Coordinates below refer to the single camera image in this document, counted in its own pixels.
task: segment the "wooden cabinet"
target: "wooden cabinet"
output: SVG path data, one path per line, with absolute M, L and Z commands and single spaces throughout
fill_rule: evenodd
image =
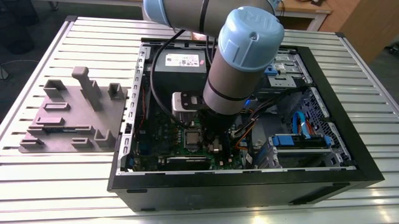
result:
M 342 32 L 370 63 L 399 34 L 399 0 L 326 0 L 334 13 L 319 31 Z

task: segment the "blue connector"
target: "blue connector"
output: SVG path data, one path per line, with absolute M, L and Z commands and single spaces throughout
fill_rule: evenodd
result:
M 267 76 L 276 76 L 279 74 L 278 70 L 275 70 L 274 66 L 270 65 L 267 68 L 266 68 L 266 71 L 264 71 L 264 74 Z

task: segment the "motherboard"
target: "motherboard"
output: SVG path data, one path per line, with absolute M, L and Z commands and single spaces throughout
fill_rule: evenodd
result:
M 156 108 L 153 118 L 144 121 L 136 134 L 129 167 L 136 171 L 242 169 L 243 154 L 230 147 L 228 133 L 235 125 L 216 146 L 203 143 L 198 118 L 190 126 L 179 127 Z

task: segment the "black cable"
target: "black cable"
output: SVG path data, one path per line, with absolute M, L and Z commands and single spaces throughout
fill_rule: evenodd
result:
M 236 133 L 240 133 L 243 130 L 246 130 L 258 120 L 259 118 L 259 113 L 262 113 L 263 111 L 266 111 L 270 107 L 272 107 L 274 105 L 276 105 L 278 101 L 284 98 L 286 96 L 288 96 L 290 94 L 295 93 L 295 92 L 302 92 L 304 90 L 308 89 L 308 86 L 302 86 L 298 87 L 295 89 L 288 89 L 284 92 L 282 92 L 279 95 L 276 95 L 275 97 L 270 98 L 267 101 L 264 101 L 258 108 L 254 110 L 254 112 L 250 115 L 250 119 L 248 119 L 248 123 L 236 130 Z
M 155 91 L 155 87 L 153 87 L 153 73 L 155 73 L 155 66 L 156 66 L 156 61 L 157 58 L 160 57 L 161 51 L 167 48 L 167 46 L 169 45 L 169 43 L 185 32 L 185 30 L 180 30 L 179 33 L 176 33 L 176 35 L 163 44 L 161 48 L 157 50 L 156 54 L 155 54 L 155 58 L 152 61 L 152 66 L 151 66 L 151 72 L 149 72 L 149 86 L 151 86 L 151 92 L 155 98 L 155 101 L 157 103 L 157 105 L 160 106 L 163 112 L 165 113 L 165 115 L 175 121 L 175 123 L 177 125 L 180 125 L 184 128 L 190 128 L 188 125 L 183 124 L 181 121 L 179 121 L 179 119 L 173 116 L 173 114 L 168 111 L 168 108 L 163 105 L 160 98 L 156 95 L 156 91 Z
M 214 39 L 214 44 L 212 44 L 212 62 L 214 62 L 214 57 L 215 57 L 215 54 L 216 54 L 216 41 L 218 41 L 218 38 Z
M 210 36 L 207 36 L 207 39 L 206 39 L 206 53 L 207 53 L 207 61 L 208 61 L 210 65 L 212 65 L 212 58 L 210 56 Z
M 280 13 L 280 16 L 284 16 L 286 14 L 286 4 L 284 4 L 284 0 L 282 0 L 282 13 Z

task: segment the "metal workbench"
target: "metal workbench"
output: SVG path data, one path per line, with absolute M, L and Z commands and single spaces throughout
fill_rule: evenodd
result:
M 65 21 L 0 125 L 0 222 L 399 222 L 399 107 L 347 40 L 334 33 L 288 30 L 284 44 L 311 48 L 383 172 L 386 181 L 367 189 L 344 192 L 315 205 L 135 213 L 105 190 L 113 153 L 19 152 L 47 80 L 79 85 L 72 68 L 87 66 L 100 86 L 117 82 L 131 87 L 140 38 L 172 35 L 172 29 L 148 21 L 84 17 Z M 190 33 L 181 38 L 190 39 Z

